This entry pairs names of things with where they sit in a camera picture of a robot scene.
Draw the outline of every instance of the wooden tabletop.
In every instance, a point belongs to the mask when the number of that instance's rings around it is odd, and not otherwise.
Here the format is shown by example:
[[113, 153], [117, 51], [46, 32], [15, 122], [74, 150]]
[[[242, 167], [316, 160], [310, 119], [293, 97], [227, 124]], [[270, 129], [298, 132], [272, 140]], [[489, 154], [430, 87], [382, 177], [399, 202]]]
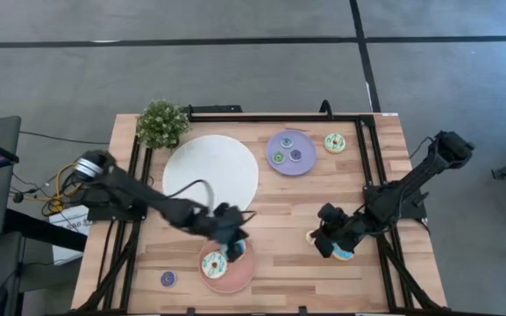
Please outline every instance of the wooden tabletop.
[[[110, 141], [110, 152], [125, 169], [136, 118], [132, 114], [118, 115]], [[375, 114], [375, 122], [388, 180], [399, 179], [411, 170], [400, 119]], [[249, 209], [259, 214], [245, 225], [257, 256], [254, 279], [232, 295], [209, 290], [198, 272], [197, 257], [205, 239], [169, 227], [159, 213], [150, 209], [141, 228], [129, 312], [186, 312], [187, 307], [195, 307], [197, 312], [297, 312], [299, 305], [306, 305], [310, 312], [388, 310], [374, 238], [366, 237], [348, 262], [324, 259], [305, 241], [305, 234], [318, 226], [317, 212], [324, 203], [331, 202], [352, 212], [364, 202], [361, 188], [365, 179], [354, 123], [193, 123], [191, 128], [182, 136], [182, 143], [207, 134], [226, 135], [245, 144], [257, 159], [259, 187]], [[284, 129], [302, 131], [315, 142], [317, 164], [309, 174], [282, 176], [268, 165], [266, 143]], [[345, 136], [343, 153], [330, 154], [324, 149], [323, 139], [328, 133]], [[377, 180], [369, 131], [364, 134], [373, 178]], [[144, 149], [141, 150], [140, 168]], [[169, 150], [153, 152], [150, 174], [156, 190], [162, 190], [162, 172], [170, 155]], [[108, 225], [95, 223], [90, 228], [72, 308], [81, 305], [96, 288]], [[407, 268], [433, 300], [445, 305], [428, 233], [414, 220], [401, 220], [398, 228]], [[109, 257], [113, 239], [114, 233], [110, 237]], [[177, 275], [172, 288], [160, 283], [161, 274], [167, 270]], [[391, 270], [396, 302], [402, 305], [398, 275], [392, 267]], [[122, 272], [113, 306], [119, 304], [123, 280]]]

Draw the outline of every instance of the green plant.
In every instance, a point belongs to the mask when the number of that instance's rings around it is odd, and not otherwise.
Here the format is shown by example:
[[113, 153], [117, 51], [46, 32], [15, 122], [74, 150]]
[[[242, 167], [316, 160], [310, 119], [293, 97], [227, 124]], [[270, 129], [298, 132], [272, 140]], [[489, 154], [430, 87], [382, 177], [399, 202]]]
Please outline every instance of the green plant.
[[177, 105], [165, 100], [152, 101], [138, 117], [136, 134], [151, 148], [174, 148], [181, 134], [190, 129], [189, 118]]

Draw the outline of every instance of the purple plate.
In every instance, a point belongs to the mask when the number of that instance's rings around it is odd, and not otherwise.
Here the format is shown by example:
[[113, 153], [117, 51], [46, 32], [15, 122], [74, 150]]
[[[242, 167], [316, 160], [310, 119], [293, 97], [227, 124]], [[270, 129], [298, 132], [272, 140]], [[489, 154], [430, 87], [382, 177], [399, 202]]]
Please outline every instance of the purple plate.
[[[290, 148], [284, 148], [280, 143], [280, 140], [284, 137], [292, 139], [294, 145]], [[294, 149], [302, 152], [302, 158], [299, 162], [293, 162], [289, 159], [289, 153]], [[275, 152], [282, 152], [285, 154], [286, 160], [280, 164], [274, 163], [272, 161], [272, 155]], [[298, 131], [286, 130], [272, 136], [272, 138], [268, 141], [267, 159], [270, 166], [281, 174], [286, 176], [300, 176], [315, 166], [317, 152], [315, 144], [313, 144], [313, 140], [311, 140], [309, 136]]]

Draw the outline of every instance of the plant pot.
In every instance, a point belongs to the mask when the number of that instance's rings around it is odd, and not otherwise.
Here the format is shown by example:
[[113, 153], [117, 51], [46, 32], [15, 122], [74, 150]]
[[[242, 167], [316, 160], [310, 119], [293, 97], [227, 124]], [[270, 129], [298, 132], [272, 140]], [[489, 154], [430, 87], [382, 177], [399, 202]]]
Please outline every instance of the plant pot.
[[179, 144], [181, 144], [181, 140], [177, 137], [176, 138], [176, 143], [172, 144], [172, 145], [168, 145], [167, 148], [174, 149], [174, 148], [177, 148], [179, 146]]

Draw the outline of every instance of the floor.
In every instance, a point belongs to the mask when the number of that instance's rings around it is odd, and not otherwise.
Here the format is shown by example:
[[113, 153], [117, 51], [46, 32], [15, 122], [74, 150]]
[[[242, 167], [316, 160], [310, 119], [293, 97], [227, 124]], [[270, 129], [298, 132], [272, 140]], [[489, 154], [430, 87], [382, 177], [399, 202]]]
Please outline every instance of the floor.
[[[504, 36], [506, 2], [496, 0], [0, 0], [0, 117], [21, 116], [26, 131], [100, 141], [117, 113], [151, 99], [293, 112], [327, 98], [334, 111], [398, 112], [410, 150], [454, 130], [476, 145], [474, 158], [425, 185], [445, 295], [455, 310], [506, 314], [506, 181], [490, 175], [506, 164]], [[160, 41], [251, 37], [302, 43]], [[43, 183], [90, 148], [22, 135], [15, 170]], [[40, 217], [38, 205], [13, 207]], [[52, 260], [42, 244], [29, 243], [26, 256]], [[65, 312], [76, 269], [59, 273], [72, 276], [67, 283], [29, 292], [25, 314]]]

